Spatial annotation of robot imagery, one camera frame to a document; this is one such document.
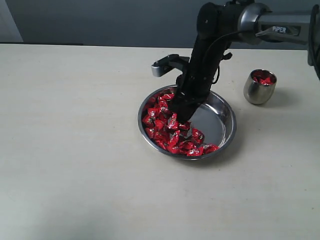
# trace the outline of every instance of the bowl rim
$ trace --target bowl rim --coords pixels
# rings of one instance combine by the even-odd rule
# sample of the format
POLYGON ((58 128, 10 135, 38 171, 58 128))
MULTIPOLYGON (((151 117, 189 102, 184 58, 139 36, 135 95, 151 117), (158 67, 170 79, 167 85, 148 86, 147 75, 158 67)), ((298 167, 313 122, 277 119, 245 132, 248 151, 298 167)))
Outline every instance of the bowl rim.
POLYGON ((181 160, 189 160, 189 161, 192 161, 192 160, 201 160, 201 159, 207 159, 207 158, 210 158, 210 157, 213 157, 213 156, 216 156, 218 155, 219 153, 221 153, 224 149, 226 149, 230 143, 232 142, 232 140, 234 139, 235 135, 236 135, 236 131, 237 131, 237 120, 236 120, 236 115, 234 113, 234 111, 232 110, 231 106, 229 105, 229 103, 227 103, 226 100, 224 100, 219 94, 213 92, 213 91, 210 91, 210 94, 213 94, 214 96, 216 96, 217 98, 220 99, 220 101, 228 108, 228 110, 230 111, 230 114, 231 114, 231 122, 232 122, 232 129, 231 129, 231 134, 229 135, 229 137, 227 138, 227 140, 225 141, 225 143, 223 144, 223 146, 221 146, 219 149, 217 149, 216 151, 214 152, 211 152, 209 154, 205 154, 205 155, 201 155, 201 156, 185 156, 185 155, 179 155, 179 154, 173 154, 167 150, 164 150, 163 148, 157 146, 151 139, 149 139, 147 133, 145 132, 145 129, 143 127, 143 123, 142 123, 142 113, 143 113, 143 109, 145 107, 145 105, 147 104, 147 102, 149 101, 149 99, 161 92, 161 91, 164 91, 166 89, 170 89, 170 88, 176 88, 177 85, 176 84, 173 84, 173 85, 168 85, 168 86, 164 86, 164 87, 161 87, 155 91, 153 91, 152 93, 150 93, 145 99, 144 101, 142 102, 140 108, 139 108, 139 111, 138 111, 138 126, 139 126, 139 129, 140 129, 140 132, 143 136, 143 138, 148 142, 148 144, 150 144, 154 149, 158 150, 159 152, 165 154, 165 155, 168 155, 168 156, 171 156, 171 157, 174 157, 176 159, 181 159, 181 160))

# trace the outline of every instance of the stainless steel cup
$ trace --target stainless steel cup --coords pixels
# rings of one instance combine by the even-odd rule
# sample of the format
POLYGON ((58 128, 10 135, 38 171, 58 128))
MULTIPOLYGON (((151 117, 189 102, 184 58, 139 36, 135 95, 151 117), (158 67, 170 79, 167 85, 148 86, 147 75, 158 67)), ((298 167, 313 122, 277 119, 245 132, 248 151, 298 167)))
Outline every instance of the stainless steel cup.
POLYGON ((272 72, 264 69, 253 70, 244 85, 243 95, 251 104, 265 104, 274 93, 276 83, 277 77, 272 72), (268 83, 261 81, 267 78, 268 83))

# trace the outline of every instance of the metal bowl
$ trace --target metal bowl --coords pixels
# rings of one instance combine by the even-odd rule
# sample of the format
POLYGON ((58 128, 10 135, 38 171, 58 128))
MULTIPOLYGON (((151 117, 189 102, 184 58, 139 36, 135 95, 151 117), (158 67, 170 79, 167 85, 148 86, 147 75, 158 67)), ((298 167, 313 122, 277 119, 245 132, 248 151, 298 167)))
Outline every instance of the metal bowl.
POLYGON ((150 98, 161 94, 173 93, 176 85, 162 87, 151 93, 142 103, 138 112, 138 126, 144 139, 159 152, 181 160, 199 160, 218 155, 225 150, 234 139, 237 130, 236 116, 230 105, 218 94, 211 91, 207 100, 194 113, 190 121, 192 125, 204 134, 204 142, 215 144, 219 149, 209 154, 201 156, 185 156, 172 154, 171 152, 157 146, 145 132, 145 126, 142 122, 147 114, 147 108, 150 98))

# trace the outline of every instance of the white table surface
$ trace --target white table surface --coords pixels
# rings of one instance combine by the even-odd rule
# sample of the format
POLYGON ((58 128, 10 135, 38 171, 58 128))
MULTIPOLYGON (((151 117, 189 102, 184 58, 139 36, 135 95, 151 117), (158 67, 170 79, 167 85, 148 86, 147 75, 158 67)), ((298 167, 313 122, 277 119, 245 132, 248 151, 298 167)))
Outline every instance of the white table surface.
POLYGON ((306 51, 232 50, 212 90, 238 130, 214 161, 151 148, 151 64, 190 49, 0 45, 0 240, 320 239, 320 82, 306 51), (264 107, 243 86, 277 75, 264 107))

